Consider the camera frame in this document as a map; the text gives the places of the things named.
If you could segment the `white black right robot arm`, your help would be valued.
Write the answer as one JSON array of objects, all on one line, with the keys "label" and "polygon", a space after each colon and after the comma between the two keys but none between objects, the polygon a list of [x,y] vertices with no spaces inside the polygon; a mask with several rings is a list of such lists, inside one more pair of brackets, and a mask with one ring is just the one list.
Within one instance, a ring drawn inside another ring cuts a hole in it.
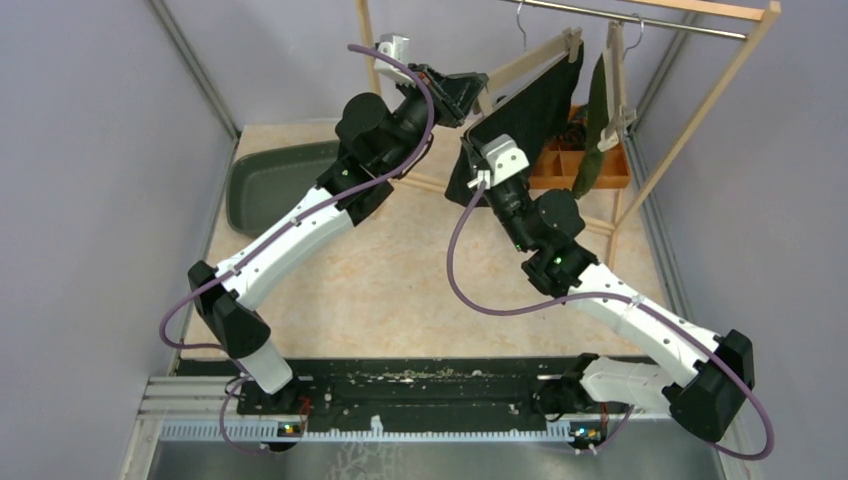
[{"label": "white black right robot arm", "polygon": [[576,371],[563,377],[567,406],[588,412],[597,403],[616,402],[665,411],[689,433],[719,442],[755,384],[749,337],[736,329],[719,334],[676,316],[620,279],[578,243],[585,222],[570,190],[531,196],[528,159],[510,136],[461,145],[470,170],[468,206],[484,201],[516,249],[529,253],[521,269],[530,284],[600,320],[651,360],[582,355]]}]

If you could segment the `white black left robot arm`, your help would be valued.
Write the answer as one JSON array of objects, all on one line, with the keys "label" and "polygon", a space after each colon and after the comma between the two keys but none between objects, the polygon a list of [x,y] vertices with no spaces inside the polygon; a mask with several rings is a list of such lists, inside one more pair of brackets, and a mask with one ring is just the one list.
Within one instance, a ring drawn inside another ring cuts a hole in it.
[{"label": "white black left robot arm", "polygon": [[484,73],[410,69],[396,110],[371,92],[347,102],[335,127],[336,160],[284,217],[217,265],[198,261],[188,271],[196,312],[277,414],[297,406],[300,388],[258,307],[302,262],[374,213],[393,191],[389,179],[421,156],[433,127],[462,125],[488,83]]}]

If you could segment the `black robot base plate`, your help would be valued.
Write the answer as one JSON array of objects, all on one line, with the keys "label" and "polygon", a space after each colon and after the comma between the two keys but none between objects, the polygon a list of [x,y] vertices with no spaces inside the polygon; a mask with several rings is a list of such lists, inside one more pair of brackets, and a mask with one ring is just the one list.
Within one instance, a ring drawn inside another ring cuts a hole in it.
[{"label": "black robot base plate", "polygon": [[577,393],[584,356],[455,359],[294,359],[295,379],[277,394],[239,385],[225,361],[184,360],[179,377],[220,377],[239,420],[235,441],[272,446],[343,441],[603,439],[628,406]]}]

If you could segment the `green underwear with cream waistband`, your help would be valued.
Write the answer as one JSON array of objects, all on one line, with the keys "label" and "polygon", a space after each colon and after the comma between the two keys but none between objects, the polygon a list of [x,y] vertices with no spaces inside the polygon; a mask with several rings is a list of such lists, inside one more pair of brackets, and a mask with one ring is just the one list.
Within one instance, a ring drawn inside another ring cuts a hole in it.
[{"label": "green underwear with cream waistband", "polygon": [[604,153],[598,145],[602,131],[608,124],[606,68],[604,57],[600,56],[593,70],[587,103],[586,147],[571,189],[576,199],[589,193],[600,176]]}]

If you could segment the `black striped garment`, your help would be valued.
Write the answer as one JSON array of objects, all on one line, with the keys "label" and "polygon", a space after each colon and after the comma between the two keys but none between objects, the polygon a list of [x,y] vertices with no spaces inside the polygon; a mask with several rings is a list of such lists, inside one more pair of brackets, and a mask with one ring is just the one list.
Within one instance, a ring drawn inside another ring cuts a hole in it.
[{"label": "black striped garment", "polygon": [[465,206],[472,197],[467,187],[471,169],[463,152],[463,137],[485,144],[499,135],[510,135],[524,150],[530,164],[535,164],[546,141],[557,134],[567,120],[584,62],[584,50],[582,46],[574,63],[565,58],[555,62],[549,70],[503,102],[503,106],[492,115],[476,121],[466,130],[461,136],[459,156],[444,192],[446,200]]}]

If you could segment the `beige clip hanger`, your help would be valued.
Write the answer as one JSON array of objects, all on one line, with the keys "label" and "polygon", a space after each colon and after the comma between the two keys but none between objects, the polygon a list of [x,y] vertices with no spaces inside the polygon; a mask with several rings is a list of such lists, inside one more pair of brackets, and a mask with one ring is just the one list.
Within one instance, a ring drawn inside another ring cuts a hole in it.
[{"label": "beige clip hanger", "polygon": [[606,152],[618,145],[628,135],[628,128],[638,116],[627,98],[625,58],[630,50],[641,43],[645,23],[638,13],[632,14],[630,18],[637,20],[640,32],[637,41],[629,47],[624,46],[624,21],[612,20],[608,24],[606,45],[602,53],[608,122],[601,130],[597,144],[600,152]]},{"label": "beige clip hanger", "polygon": [[565,27],[548,40],[533,48],[526,48],[506,63],[488,71],[486,73],[488,82],[473,104],[472,111],[477,116],[477,120],[489,117],[503,106],[503,103],[496,102],[495,95],[504,88],[530,74],[533,74],[532,79],[536,80],[549,70],[553,63],[563,58],[569,63],[574,63],[583,45],[583,29],[578,26]]}]

